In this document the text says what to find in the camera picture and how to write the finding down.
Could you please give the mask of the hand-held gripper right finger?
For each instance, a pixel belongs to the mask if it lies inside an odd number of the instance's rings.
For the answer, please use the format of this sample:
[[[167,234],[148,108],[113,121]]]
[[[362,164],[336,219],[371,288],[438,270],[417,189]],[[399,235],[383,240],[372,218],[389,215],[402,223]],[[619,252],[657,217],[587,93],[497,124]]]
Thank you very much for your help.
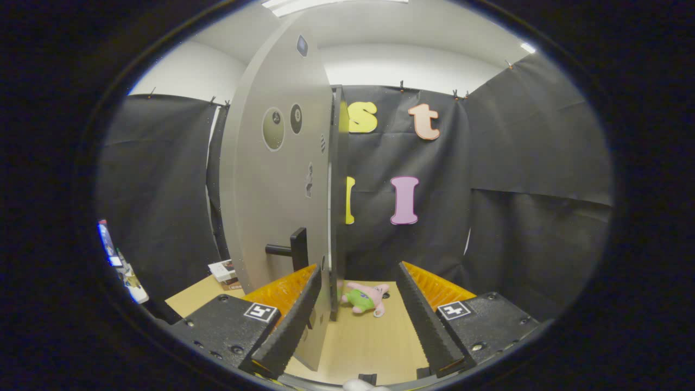
[[[500,293],[475,295],[408,262],[397,265],[395,281],[429,373],[439,378],[496,359],[539,327]]]

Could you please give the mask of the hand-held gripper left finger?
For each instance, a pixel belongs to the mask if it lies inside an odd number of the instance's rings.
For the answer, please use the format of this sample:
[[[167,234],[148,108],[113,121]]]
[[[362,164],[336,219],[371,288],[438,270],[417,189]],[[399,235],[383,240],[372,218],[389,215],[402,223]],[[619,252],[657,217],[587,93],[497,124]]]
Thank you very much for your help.
[[[217,295],[168,331],[226,369],[276,380],[308,331],[321,287],[312,264],[245,299]]]

